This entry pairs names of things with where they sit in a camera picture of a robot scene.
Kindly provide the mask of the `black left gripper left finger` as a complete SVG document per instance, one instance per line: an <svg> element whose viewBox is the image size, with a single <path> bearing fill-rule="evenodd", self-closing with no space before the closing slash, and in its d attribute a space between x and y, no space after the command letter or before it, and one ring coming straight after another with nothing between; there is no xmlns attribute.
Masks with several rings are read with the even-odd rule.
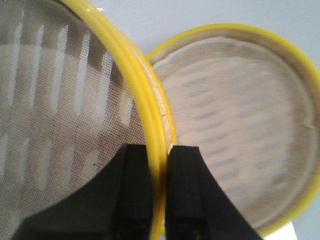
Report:
<svg viewBox="0 0 320 240"><path fill-rule="evenodd" d="M22 221L15 240L148 240L153 193L147 149L123 144L79 190Z"/></svg>

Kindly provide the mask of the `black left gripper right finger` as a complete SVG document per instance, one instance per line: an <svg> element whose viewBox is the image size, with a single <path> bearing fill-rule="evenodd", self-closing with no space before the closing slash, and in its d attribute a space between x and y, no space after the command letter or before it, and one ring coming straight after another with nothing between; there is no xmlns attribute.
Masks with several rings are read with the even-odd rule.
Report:
<svg viewBox="0 0 320 240"><path fill-rule="evenodd" d="M200 149L175 145L166 174L168 240L260 240L207 168Z"/></svg>

